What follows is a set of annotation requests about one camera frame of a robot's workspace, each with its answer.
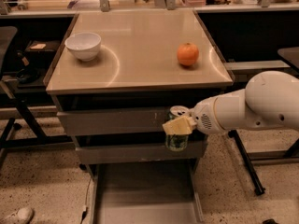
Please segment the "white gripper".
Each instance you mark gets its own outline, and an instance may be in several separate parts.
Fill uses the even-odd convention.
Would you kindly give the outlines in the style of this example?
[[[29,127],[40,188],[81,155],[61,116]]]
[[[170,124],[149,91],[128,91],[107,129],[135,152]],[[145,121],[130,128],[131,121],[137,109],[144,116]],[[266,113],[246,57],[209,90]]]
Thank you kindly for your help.
[[[197,128],[204,134],[222,133],[223,128],[216,118],[215,104],[215,97],[200,101],[192,109],[191,117],[181,116],[164,123],[164,132],[167,135],[187,135]]]

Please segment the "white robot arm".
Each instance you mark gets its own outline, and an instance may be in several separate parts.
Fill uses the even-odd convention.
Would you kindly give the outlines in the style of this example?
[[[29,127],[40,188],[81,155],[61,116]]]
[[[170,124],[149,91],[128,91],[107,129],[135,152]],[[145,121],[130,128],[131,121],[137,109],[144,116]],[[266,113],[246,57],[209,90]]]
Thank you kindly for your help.
[[[168,135],[277,128],[299,130],[299,79],[279,71],[261,72],[244,89],[207,98],[163,125]]]

